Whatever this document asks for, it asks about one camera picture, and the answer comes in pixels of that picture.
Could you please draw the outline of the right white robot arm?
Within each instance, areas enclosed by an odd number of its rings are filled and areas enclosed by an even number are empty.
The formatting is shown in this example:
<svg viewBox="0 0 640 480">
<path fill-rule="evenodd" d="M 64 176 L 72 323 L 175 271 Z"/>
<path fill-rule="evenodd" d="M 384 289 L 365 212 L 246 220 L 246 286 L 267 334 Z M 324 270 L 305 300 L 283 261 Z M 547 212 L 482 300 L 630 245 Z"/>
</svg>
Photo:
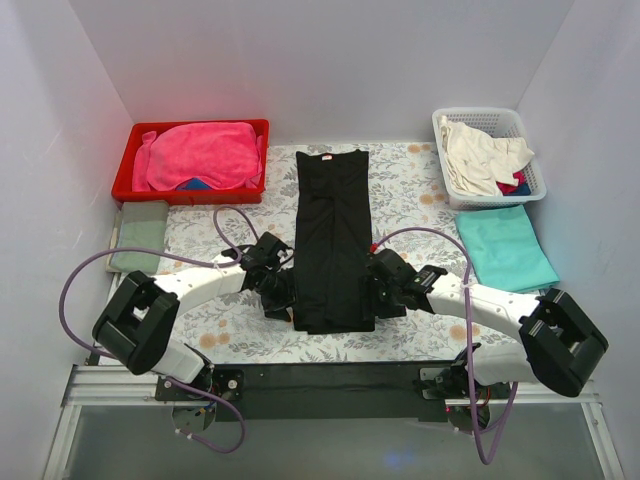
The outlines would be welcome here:
<svg viewBox="0 0 640 480">
<path fill-rule="evenodd" d="M 479 386 L 539 383 L 564 397 L 580 395 L 609 343 L 571 295 L 556 288 L 542 296 L 470 285 L 446 269 L 415 270 L 399 254 L 372 251 L 367 260 L 371 313 L 380 318 L 409 310 L 471 319 L 511 338 L 498 346 L 465 349 L 452 364 Z"/>
</svg>

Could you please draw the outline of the black t shirt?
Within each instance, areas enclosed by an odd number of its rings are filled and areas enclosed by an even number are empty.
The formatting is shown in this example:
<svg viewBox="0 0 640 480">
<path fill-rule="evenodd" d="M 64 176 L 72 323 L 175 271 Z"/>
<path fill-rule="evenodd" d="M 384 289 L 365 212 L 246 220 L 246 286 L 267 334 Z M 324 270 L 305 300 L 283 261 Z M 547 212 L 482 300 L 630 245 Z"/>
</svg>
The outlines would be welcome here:
<svg viewBox="0 0 640 480">
<path fill-rule="evenodd" d="M 294 328 L 309 334 L 371 332 L 365 279 L 372 240 L 369 153 L 296 154 Z"/>
</svg>

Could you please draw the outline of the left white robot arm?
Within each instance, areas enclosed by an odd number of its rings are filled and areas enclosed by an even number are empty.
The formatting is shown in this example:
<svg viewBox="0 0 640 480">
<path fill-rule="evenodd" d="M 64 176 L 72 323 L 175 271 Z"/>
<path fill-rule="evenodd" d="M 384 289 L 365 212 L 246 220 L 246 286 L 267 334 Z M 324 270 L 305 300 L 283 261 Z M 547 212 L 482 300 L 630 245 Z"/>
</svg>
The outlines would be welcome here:
<svg viewBox="0 0 640 480">
<path fill-rule="evenodd" d="M 211 267 L 130 273 L 94 325 L 93 339 L 134 375 L 153 372 L 213 393 L 212 363 L 171 338 L 176 319 L 216 297 L 248 290 L 260 296 L 265 317 L 289 320 L 295 294 L 293 271 L 284 267 L 288 250 L 264 233 L 253 245 L 221 252 Z"/>
</svg>

